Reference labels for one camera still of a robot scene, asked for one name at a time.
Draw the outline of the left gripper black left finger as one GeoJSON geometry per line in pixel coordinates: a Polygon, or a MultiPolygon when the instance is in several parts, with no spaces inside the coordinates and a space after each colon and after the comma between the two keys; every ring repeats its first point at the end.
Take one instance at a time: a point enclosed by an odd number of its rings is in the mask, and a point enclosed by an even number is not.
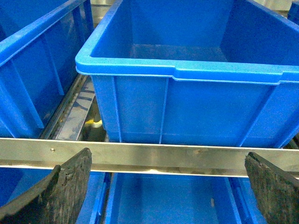
{"type": "Polygon", "coordinates": [[[74,224],[88,189],[92,153],[84,148],[0,209],[2,224],[74,224]]]}

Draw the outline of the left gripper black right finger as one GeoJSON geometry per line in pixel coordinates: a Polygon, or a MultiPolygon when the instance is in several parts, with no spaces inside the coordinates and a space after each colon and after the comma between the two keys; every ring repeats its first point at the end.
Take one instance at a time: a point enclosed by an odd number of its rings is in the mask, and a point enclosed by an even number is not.
{"type": "Polygon", "coordinates": [[[245,168],[257,207],[269,224],[299,222],[299,180],[260,155],[250,152],[245,168]]]}

